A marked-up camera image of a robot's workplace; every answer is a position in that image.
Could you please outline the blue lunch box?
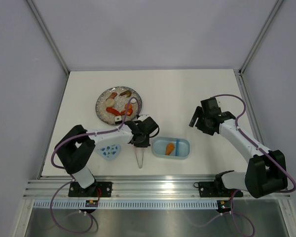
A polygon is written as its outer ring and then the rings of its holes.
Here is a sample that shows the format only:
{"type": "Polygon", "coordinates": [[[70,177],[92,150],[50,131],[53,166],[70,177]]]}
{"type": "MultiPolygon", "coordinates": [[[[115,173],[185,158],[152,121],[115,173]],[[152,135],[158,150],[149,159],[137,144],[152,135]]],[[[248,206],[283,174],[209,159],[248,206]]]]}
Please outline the blue lunch box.
{"type": "Polygon", "coordinates": [[[158,137],[153,140],[152,153],[158,158],[184,160],[190,154],[190,143],[186,139],[158,137]]]}

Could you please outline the orange fried food piece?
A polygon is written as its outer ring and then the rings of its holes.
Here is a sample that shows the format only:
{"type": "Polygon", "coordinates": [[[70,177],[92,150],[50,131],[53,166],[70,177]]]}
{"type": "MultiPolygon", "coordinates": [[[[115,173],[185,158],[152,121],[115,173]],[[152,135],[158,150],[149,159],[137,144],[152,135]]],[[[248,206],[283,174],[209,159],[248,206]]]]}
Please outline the orange fried food piece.
{"type": "Polygon", "coordinates": [[[166,146],[166,151],[165,151],[165,155],[166,156],[169,156],[172,151],[175,149],[175,145],[173,143],[169,143],[167,146],[166,146]]]}

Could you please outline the beige mushroom piece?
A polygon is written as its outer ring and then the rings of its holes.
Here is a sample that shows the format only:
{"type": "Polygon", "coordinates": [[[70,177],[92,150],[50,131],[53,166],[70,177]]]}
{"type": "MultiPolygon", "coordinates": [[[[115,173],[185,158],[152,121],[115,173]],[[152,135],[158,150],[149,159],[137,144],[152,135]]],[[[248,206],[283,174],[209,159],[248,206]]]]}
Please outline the beige mushroom piece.
{"type": "Polygon", "coordinates": [[[108,108],[112,108],[115,105],[115,100],[113,98],[109,98],[105,101],[105,106],[108,108]]]}

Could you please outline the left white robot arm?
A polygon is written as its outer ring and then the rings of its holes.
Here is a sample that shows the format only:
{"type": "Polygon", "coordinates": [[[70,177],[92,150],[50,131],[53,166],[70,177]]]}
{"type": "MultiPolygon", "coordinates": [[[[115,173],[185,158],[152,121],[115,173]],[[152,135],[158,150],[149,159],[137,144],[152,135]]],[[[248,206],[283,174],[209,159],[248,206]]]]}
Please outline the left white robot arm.
{"type": "Polygon", "coordinates": [[[89,131],[79,124],[55,146],[51,162],[54,167],[64,169],[79,184],[79,190],[90,197],[95,194],[97,185],[87,163],[95,148],[123,144],[147,148],[153,133],[159,131],[150,116],[137,116],[137,120],[122,122],[111,130],[89,131]]]}

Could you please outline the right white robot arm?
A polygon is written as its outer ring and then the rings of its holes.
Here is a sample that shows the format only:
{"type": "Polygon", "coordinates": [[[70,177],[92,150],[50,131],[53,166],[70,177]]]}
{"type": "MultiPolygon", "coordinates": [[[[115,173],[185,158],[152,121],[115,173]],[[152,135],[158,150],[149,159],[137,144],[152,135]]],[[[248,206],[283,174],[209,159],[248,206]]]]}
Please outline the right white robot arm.
{"type": "Polygon", "coordinates": [[[288,187],[286,160],[280,150],[272,151],[250,136],[239,125],[239,118],[223,112],[215,97],[202,100],[189,123],[205,134],[219,134],[247,161],[246,172],[229,170],[215,175],[209,185],[198,183],[200,196],[207,192],[226,197],[235,190],[249,192],[254,198],[279,193],[288,187]]]}

